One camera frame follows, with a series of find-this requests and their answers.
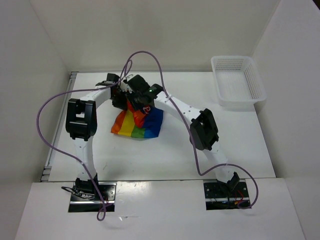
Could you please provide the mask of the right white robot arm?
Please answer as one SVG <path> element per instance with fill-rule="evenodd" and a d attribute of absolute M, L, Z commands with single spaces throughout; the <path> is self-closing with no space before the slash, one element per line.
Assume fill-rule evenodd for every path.
<path fill-rule="evenodd" d="M 127 98 L 135 110 L 151 105 L 186 123 L 192 146 L 216 165 L 227 164 L 228 159 L 220 148 L 218 127 L 211 110 L 194 108 L 165 93 L 159 84 L 149 85 L 140 75 L 132 77 L 127 85 Z"/>

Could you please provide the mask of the rainbow striped shorts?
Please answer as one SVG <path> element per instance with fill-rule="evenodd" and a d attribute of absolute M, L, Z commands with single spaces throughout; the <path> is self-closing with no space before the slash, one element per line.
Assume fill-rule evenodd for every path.
<path fill-rule="evenodd" d="M 151 105 L 135 110 L 129 101 L 126 103 L 127 109 L 122 110 L 116 117 L 110 132 L 135 139 L 157 138 L 161 131 L 164 111 Z"/>

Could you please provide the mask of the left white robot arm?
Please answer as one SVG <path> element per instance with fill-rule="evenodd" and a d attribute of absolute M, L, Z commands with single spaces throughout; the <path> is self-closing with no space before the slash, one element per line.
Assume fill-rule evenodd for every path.
<path fill-rule="evenodd" d="M 98 174 L 93 159 L 93 138 L 98 129 L 97 109 L 108 100 L 124 97 L 125 87 L 120 77 L 109 73 L 106 80 L 81 98 L 70 98 L 67 103 L 65 128 L 73 140 L 78 162 L 77 178 L 71 192 L 83 199 L 99 197 Z"/>

